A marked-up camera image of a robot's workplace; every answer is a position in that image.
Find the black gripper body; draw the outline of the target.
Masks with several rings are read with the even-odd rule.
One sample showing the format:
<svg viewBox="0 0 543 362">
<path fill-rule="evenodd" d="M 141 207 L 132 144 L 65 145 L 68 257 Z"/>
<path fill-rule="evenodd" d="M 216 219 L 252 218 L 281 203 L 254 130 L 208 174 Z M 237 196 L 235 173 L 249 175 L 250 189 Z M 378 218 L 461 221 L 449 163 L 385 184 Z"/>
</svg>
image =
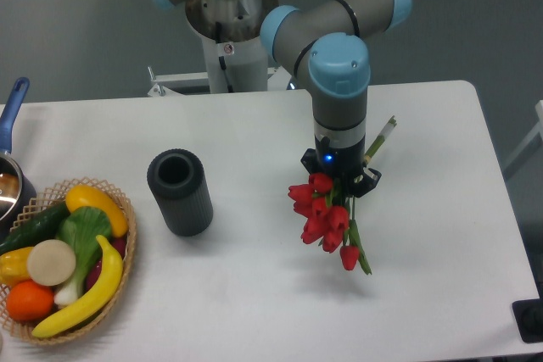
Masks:
<svg viewBox="0 0 543 362">
<path fill-rule="evenodd" d="M 355 178 L 362 173 L 366 137 L 346 148 L 336 148 L 327 137 L 315 136 L 315 153 L 311 173 L 324 173 L 332 178 L 346 176 Z"/>
</svg>

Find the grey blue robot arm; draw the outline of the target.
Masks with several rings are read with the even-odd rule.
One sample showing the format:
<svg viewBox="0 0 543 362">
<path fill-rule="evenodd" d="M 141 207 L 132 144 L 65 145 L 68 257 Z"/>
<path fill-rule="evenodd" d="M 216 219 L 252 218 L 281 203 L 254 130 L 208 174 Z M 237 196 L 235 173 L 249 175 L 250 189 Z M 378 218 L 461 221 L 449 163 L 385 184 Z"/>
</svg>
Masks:
<svg viewBox="0 0 543 362">
<path fill-rule="evenodd" d="M 378 184 L 364 154 L 371 76 L 365 41 L 402 23 L 412 0 L 329 0 L 310 11 L 278 0 L 153 1 L 185 8 L 213 93 L 265 90 L 270 61 L 310 93 L 315 146 L 302 158 L 308 172 L 338 180 L 346 197 Z"/>
</svg>

